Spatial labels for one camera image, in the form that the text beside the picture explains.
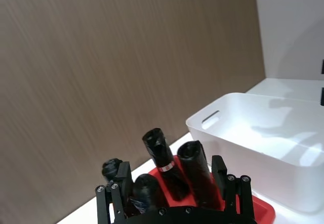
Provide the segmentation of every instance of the white label band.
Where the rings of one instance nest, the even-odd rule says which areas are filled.
[[[175,163],[174,161],[170,162],[168,165],[164,166],[164,167],[158,167],[157,169],[160,171],[160,172],[167,172],[169,171],[170,169],[172,169],[174,167]]]

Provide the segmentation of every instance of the metal bolt head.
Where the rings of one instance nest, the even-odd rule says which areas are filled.
[[[165,215],[166,212],[167,212],[167,210],[165,210],[164,208],[158,210],[159,215]]]
[[[230,180],[230,181],[233,181],[233,180],[235,180],[235,177],[233,177],[233,176],[228,176],[227,179]]]
[[[105,188],[103,187],[103,186],[100,186],[100,187],[98,187],[97,188],[97,192],[101,192],[101,191],[103,191]]]
[[[187,207],[185,211],[186,211],[186,213],[190,214],[190,213],[191,213],[191,211],[192,211],[192,208],[190,208],[190,207]]]
[[[242,180],[243,180],[244,182],[248,182],[248,181],[250,181],[250,179],[249,179],[248,177],[243,177]]]

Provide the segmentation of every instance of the black garbage bag roll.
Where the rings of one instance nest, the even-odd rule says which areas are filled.
[[[158,180],[150,174],[140,175],[134,183],[133,191],[134,197],[131,197],[131,201],[141,214],[169,207]]]
[[[122,162],[123,161],[118,159],[118,158],[113,158],[113,159],[110,159],[110,160],[106,161],[102,165],[101,173],[102,173],[103,177],[106,179],[106,181],[108,182],[108,185],[113,184],[113,178],[117,175],[119,165]],[[132,202],[130,200],[132,195],[133,195],[133,190],[131,191],[130,195],[128,196],[128,201],[126,203],[126,206],[124,207],[124,212],[125,212],[127,217],[140,215],[139,210],[132,204]]]
[[[142,138],[164,183],[175,201],[182,200],[189,194],[189,186],[174,161],[170,147],[167,145],[160,128],[148,131]]]
[[[221,202],[217,186],[212,182],[202,144],[189,141],[178,149],[182,170],[187,176],[196,204],[199,207],[219,210]]]

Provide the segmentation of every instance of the white storage bin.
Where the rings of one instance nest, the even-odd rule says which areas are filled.
[[[207,160],[221,155],[229,173],[293,209],[324,208],[324,107],[319,102],[231,93],[187,121]]]

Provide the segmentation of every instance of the brown wood grain wall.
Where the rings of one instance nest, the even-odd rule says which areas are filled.
[[[103,161],[264,78],[256,0],[5,0],[4,224],[54,223],[94,196]]]

